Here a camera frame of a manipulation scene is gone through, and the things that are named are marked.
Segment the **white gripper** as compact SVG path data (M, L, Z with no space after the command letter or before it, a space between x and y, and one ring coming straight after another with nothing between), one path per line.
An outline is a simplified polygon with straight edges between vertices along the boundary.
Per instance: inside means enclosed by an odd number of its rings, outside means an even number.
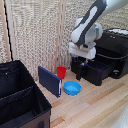
M69 43L69 52L73 55L86 58L86 60L83 62L83 66L88 65L88 60L87 59L94 59L95 55L96 55L96 49L95 48L91 48L89 50L86 50L85 48L80 49L73 42ZM75 63L79 62L78 57L74 57L74 62Z

